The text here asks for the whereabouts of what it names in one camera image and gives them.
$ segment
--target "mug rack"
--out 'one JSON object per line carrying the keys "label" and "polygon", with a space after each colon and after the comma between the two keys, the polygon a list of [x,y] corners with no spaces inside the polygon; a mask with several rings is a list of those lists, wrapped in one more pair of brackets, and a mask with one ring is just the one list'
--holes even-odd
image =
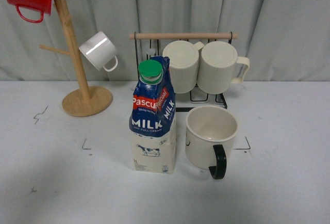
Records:
{"label": "mug rack", "polygon": [[[166,40],[186,40],[189,42],[190,39],[207,39],[207,43],[209,43],[211,40],[216,41],[217,39],[224,39],[228,40],[228,43],[231,44],[233,39],[237,39],[238,35],[237,33],[229,32],[229,33],[133,33],[129,35],[130,39],[134,39],[135,42],[135,57],[136,57],[136,65],[137,65],[137,73],[138,77],[139,70],[139,56],[138,56],[138,46],[137,46],[137,40],[149,40],[149,49],[152,49],[152,41],[156,40],[157,43],[157,49],[155,50],[155,53],[157,51],[156,55],[159,54],[159,40],[166,39]],[[148,60],[151,57],[150,54],[146,55],[146,59]],[[196,99],[194,95],[195,89],[192,89],[189,92],[190,96],[190,102],[191,103],[205,103],[208,101],[209,94],[205,92],[206,96],[204,99]],[[219,105],[221,105],[223,108],[227,109],[227,102],[225,100],[225,97],[223,94],[216,94],[215,102]],[[190,107],[177,107],[177,112],[188,112],[192,108]]]}
{"label": "mug rack", "polygon": [[62,107],[67,114],[74,117],[87,117],[98,114],[111,104],[112,93],[104,87],[88,85],[67,0],[54,0],[54,3],[69,50],[64,51],[42,44],[39,48],[69,55],[79,85],[78,89],[72,91],[63,99]]}

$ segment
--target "black wire rack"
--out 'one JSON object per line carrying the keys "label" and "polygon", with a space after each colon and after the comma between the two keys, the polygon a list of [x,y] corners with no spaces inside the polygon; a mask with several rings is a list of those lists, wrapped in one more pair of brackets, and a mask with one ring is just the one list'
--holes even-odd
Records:
{"label": "black wire rack", "polygon": [[[161,39],[169,39],[169,40],[185,40],[188,41],[190,39],[207,39],[207,43],[209,43],[210,41],[216,41],[217,39],[228,39],[228,43],[231,44],[233,39],[237,38],[237,34],[233,33],[233,32],[229,32],[229,33],[167,33],[167,34],[162,34],[162,33],[151,33],[151,34],[130,34],[130,38],[134,39],[135,42],[135,56],[136,56],[136,65],[137,65],[137,73],[138,73],[138,77],[140,77],[139,74],[139,70],[138,70],[138,66],[139,66],[139,56],[138,56],[138,43],[137,40],[149,40],[149,49],[152,49],[152,44],[153,41],[156,41],[157,44],[157,49],[155,49],[155,54],[147,54],[146,55],[146,60],[150,59],[152,56],[156,56],[156,55],[160,55],[159,54],[159,40]],[[199,88],[198,85],[196,84],[195,88],[192,89],[189,92],[189,96],[190,96],[190,102],[191,103],[196,103],[196,104],[201,104],[201,103],[206,103],[209,100],[209,94],[208,93],[204,93],[205,97],[202,99],[198,99],[196,97],[196,95],[194,94],[195,89]],[[215,95],[215,103],[219,104],[220,106],[222,106],[223,108],[227,109],[227,102],[225,100],[225,97],[222,93],[220,94],[216,94]],[[188,112],[189,110],[191,110],[193,107],[177,107],[176,111],[177,112]]]}

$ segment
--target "milk carton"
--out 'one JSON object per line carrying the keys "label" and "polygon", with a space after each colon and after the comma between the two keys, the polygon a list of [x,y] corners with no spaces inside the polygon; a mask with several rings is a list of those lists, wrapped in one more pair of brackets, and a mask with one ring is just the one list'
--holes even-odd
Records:
{"label": "milk carton", "polygon": [[170,59],[162,56],[139,64],[129,119],[134,170],[173,173],[176,119],[169,64]]}

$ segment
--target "cream mug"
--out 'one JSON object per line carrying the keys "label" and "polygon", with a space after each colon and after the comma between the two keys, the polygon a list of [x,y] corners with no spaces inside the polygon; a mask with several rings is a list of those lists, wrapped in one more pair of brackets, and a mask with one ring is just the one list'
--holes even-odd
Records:
{"label": "cream mug", "polygon": [[188,160],[208,169],[214,179],[222,179],[238,132],[235,116],[225,108],[203,105],[188,112],[186,125]]}
{"label": "cream mug", "polygon": [[171,82],[175,93],[191,91],[197,80],[200,50],[204,44],[174,41],[163,50],[163,56],[170,59]]}
{"label": "cream mug", "polygon": [[[237,64],[244,65],[241,77],[233,77]],[[222,41],[210,42],[201,52],[198,87],[210,94],[223,93],[231,83],[242,83],[249,68],[250,60],[239,57],[231,44]]]}
{"label": "cream mug", "polygon": [[[103,67],[105,71],[111,72],[118,66],[118,51],[102,31],[83,43],[79,47],[79,50],[98,70],[101,70]],[[114,66],[110,69],[106,68],[105,64],[110,62],[113,58],[116,61]]]}

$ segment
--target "wooden mug tree base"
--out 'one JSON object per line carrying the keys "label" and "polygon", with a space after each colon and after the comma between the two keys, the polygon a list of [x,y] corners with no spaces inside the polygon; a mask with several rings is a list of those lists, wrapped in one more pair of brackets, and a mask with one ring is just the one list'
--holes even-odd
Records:
{"label": "wooden mug tree base", "polygon": [[66,113],[74,117],[87,117],[104,111],[112,102],[112,94],[106,88],[90,86],[92,98],[84,101],[80,89],[69,93],[62,101]]}
{"label": "wooden mug tree base", "polygon": [[88,86],[67,1],[54,0],[54,2],[69,51],[62,51],[42,45],[40,48],[70,55],[79,83],[79,89],[69,93],[63,99],[62,107],[66,113],[75,117],[87,117],[98,114],[111,104],[112,94],[104,87]]}

